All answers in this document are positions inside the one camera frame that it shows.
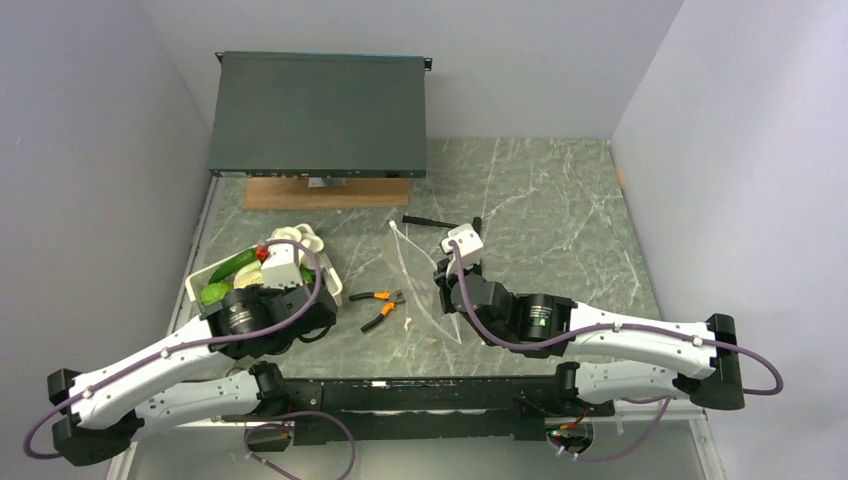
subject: transparent plastic sheet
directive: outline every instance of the transparent plastic sheet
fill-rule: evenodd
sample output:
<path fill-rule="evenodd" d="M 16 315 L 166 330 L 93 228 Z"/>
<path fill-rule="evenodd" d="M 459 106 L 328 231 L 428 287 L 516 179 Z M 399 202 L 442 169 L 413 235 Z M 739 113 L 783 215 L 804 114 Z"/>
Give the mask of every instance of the transparent plastic sheet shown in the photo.
<path fill-rule="evenodd" d="M 433 336 L 462 343 L 456 314 L 445 315 L 439 301 L 439 287 L 433 282 L 436 262 L 389 222 L 383 260 L 406 298 L 407 316 L 417 328 Z"/>

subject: white bracket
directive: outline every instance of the white bracket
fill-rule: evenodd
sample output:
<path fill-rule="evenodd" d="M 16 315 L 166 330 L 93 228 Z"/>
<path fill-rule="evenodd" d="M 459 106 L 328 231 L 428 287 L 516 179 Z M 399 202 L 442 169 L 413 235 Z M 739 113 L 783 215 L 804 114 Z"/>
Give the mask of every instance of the white bracket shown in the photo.
<path fill-rule="evenodd" d="M 262 284 L 271 288 L 290 288 L 303 285 L 298 252 L 287 243 L 268 247 L 268 258 L 262 262 Z"/>
<path fill-rule="evenodd" d="M 450 245 L 451 240 L 459 245 L 459 254 L 462 255 L 462 265 L 466 270 L 480 263 L 480 260 L 483 258 L 483 240 L 480 238 L 480 235 L 477 235 L 477 232 L 474 231 L 474 227 L 470 223 L 462 224 L 448 232 L 447 238 L 442 240 L 441 243 L 442 252 L 445 255 L 453 254 L 453 247 Z M 454 259 L 451 258 L 450 263 L 448 263 L 446 275 L 450 276 L 455 273 L 456 266 L 454 265 Z"/>

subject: white wall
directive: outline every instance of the white wall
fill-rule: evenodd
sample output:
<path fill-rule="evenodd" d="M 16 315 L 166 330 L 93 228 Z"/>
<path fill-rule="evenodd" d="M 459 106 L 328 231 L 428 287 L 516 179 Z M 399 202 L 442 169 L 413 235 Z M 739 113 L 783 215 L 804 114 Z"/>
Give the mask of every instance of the white wall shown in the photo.
<path fill-rule="evenodd" d="M 103 478 L 108 463 L 37 462 L 21 441 L 49 373 L 165 332 L 208 129 L 135 1 L 3 2 L 0 59 L 0 477 Z"/>
<path fill-rule="evenodd" d="M 435 59 L 431 136 L 608 138 L 682 0 L 142 0 L 212 125 L 217 50 Z"/>
<path fill-rule="evenodd" d="M 848 471 L 846 45 L 843 1 L 687 0 L 612 138 L 665 318 L 732 314 L 786 378 L 710 415 L 731 479 Z"/>

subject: green vegetable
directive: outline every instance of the green vegetable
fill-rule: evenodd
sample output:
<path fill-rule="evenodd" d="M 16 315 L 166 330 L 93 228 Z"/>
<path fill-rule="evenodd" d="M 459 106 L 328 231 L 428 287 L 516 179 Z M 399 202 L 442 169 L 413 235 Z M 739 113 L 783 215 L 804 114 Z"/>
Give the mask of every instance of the green vegetable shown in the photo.
<path fill-rule="evenodd" d="M 248 248 L 247 250 L 239 253 L 235 257 L 227 260 L 222 263 L 220 267 L 216 268 L 214 272 L 212 272 L 212 276 L 209 277 L 209 284 L 218 283 L 221 280 L 229 277 L 230 275 L 236 273 L 240 268 L 249 265 L 256 261 L 256 249 Z"/>
<path fill-rule="evenodd" d="M 315 274 L 312 273 L 312 270 L 301 266 L 300 267 L 300 278 L 303 279 L 306 283 L 314 283 L 315 282 Z"/>
<path fill-rule="evenodd" d="M 203 287 L 203 290 L 200 292 L 200 303 L 203 306 L 207 306 L 220 302 L 224 299 L 224 295 L 232 289 L 233 286 L 226 282 L 210 283 Z"/>

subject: wire cutters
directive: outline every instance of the wire cutters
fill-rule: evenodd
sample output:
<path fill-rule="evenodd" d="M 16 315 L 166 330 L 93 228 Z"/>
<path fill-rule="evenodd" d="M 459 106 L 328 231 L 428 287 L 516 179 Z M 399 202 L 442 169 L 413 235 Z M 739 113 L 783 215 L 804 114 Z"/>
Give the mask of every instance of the wire cutters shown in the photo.
<path fill-rule="evenodd" d="M 383 310 L 380 311 L 380 314 L 377 315 L 377 318 L 371 320 L 366 323 L 359 329 L 362 333 L 368 333 L 369 330 L 376 327 L 377 325 L 383 323 L 383 320 L 386 319 L 386 315 L 392 312 L 398 305 L 402 303 L 406 303 L 406 299 L 403 298 L 403 292 L 400 290 L 396 290 L 394 292 L 365 292 L 365 293 L 357 293 L 356 295 L 351 295 L 347 297 L 351 302 L 355 302 L 357 300 L 365 300 L 367 298 L 376 298 L 378 300 L 385 300 L 386 306 L 383 307 Z"/>

